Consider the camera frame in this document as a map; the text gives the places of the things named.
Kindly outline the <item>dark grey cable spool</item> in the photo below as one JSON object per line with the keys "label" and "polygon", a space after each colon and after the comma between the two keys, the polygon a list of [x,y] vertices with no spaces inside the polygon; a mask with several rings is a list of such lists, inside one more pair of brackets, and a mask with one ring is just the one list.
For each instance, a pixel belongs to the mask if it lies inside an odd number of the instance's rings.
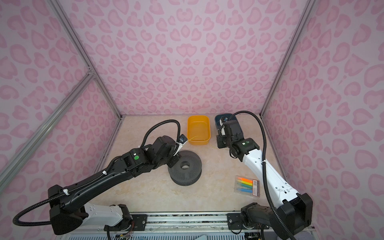
{"label": "dark grey cable spool", "polygon": [[168,168],[172,181],[179,186],[190,186],[196,183],[202,174],[202,161],[192,151],[180,151],[179,160],[172,168]]}

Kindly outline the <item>yellow plastic tray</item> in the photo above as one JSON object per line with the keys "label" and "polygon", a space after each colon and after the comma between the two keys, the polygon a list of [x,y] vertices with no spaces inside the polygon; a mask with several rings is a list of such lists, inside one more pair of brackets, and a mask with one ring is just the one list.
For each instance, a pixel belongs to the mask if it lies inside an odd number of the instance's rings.
{"label": "yellow plastic tray", "polygon": [[187,138],[191,145],[207,145],[211,139],[210,119],[207,116],[190,116],[187,123]]}

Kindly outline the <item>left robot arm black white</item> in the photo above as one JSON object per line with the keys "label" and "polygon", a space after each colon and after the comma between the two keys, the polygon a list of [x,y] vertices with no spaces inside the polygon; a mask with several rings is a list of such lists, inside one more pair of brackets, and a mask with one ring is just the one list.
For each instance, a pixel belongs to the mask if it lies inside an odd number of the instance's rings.
{"label": "left robot arm black white", "polygon": [[124,231],[132,227],[133,219],[124,204],[91,205],[89,202],[110,188],[149,173],[163,165],[173,167],[180,159],[179,150],[188,141],[185,135],[174,141],[169,136],[141,148],[115,157],[96,174],[69,186],[55,185],[48,190],[50,221],[55,235],[64,235],[87,225],[101,225],[105,231]]}

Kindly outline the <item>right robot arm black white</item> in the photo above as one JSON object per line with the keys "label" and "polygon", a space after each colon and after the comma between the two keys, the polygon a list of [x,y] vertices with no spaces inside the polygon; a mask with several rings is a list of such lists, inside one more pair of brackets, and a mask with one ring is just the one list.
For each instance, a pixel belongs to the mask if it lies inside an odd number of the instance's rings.
{"label": "right robot arm black white", "polygon": [[244,138],[237,119],[221,116],[217,123],[219,148],[228,148],[233,158],[244,163],[265,188],[268,205],[251,203],[241,209],[240,222],[229,226],[240,228],[272,228],[282,240],[293,239],[312,223],[313,200],[300,194],[265,158],[265,149],[253,139]]}

